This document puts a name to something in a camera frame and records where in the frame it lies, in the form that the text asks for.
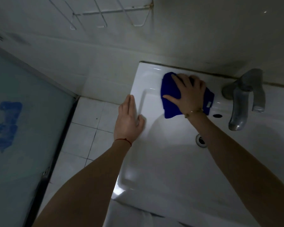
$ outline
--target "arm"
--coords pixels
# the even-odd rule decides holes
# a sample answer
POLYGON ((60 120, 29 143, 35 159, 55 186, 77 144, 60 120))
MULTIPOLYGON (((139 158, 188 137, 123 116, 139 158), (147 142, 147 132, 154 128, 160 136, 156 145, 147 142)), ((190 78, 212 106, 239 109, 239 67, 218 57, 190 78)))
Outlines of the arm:
POLYGON ((188 76, 173 76, 181 99, 164 98, 175 103, 207 144, 214 161, 226 176, 245 207, 262 227, 284 226, 284 184, 253 155, 214 125, 204 113, 206 85, 198 77, 191 85, 188 76))
POLYGON ((144 127, 141 115, 136 125, 135 110, 134 97, 128 95, 119 107, 112 147, 57 191, 33 227, 102 227, 123 159, 131 147, 128 141, 135 141, 144 127))

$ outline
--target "blue sticker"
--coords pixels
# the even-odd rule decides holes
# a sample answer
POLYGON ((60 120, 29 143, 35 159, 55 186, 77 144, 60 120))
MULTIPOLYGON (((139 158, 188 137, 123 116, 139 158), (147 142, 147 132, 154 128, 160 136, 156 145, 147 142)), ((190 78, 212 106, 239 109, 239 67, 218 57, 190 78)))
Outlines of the blue sticker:
POLYGON ((0 152, 12 145, 18 130, 16 125, 22 110, 22 103, 4 101, 0 103, 0 110, 4 111, 4 122, 0 123, 0 152))

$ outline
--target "gold bracelet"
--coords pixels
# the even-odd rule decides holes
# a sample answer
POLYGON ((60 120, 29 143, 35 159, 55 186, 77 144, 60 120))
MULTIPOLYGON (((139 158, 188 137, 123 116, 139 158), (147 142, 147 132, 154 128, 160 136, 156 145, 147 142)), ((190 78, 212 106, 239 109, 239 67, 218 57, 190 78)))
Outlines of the gold bracelet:
POLYGON ((185 116, 185 118, 188 118, 190 116, 190 114, 195 114, 195 113, 198 113, 198 112, 203 112, 203 109, 199 108, 197 110, 190 111, 190 113, 186 113, 186 114, 184 114, 184 116, 185 116))

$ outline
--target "sink basin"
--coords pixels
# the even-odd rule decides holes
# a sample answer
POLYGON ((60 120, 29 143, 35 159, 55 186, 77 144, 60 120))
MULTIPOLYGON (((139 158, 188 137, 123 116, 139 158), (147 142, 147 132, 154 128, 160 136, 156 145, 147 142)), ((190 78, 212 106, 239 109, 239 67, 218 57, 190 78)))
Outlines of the sink basin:
POLYGON ((250 105, 244 130, 233 132, 228 129, 232 101, 221 95, 222 86, 232 79, 140 63, 131 94, 146 124, 122 164, 114 199, 195 227, 217 226, 217 222, 258 226, 208 149, 197 145, 197 130, 183 115, 164 118, 160 87, 163 75, 171 71, 204 80, 215 93, 209 119, 284 182, 284 110, 277 110, 284 106, 283 88, 265 85, 266 112, 251 112, 250 105))

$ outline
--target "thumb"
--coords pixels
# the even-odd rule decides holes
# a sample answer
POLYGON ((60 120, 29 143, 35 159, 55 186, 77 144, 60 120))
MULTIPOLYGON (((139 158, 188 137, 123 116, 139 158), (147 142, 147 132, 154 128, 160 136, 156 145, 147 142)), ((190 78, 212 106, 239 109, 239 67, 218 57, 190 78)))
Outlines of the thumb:
POLYGON ((162 97, 165 98, 165 99, 167 99, 167 100, 169 100, 170 102, 172 102, 172 103, 174 103, 175 105, 178 106, 179 100, 176 99, 175 97, 172 97, 172 96, 170 96, 170 95, 164 95, 164 96, 162 96, 162 97))
POLYGON ((137 127, 142 131, 144 129, 145 119, 143 118, 142 115, 139 115, 138 120, 139 120, 139 123, 137 127))

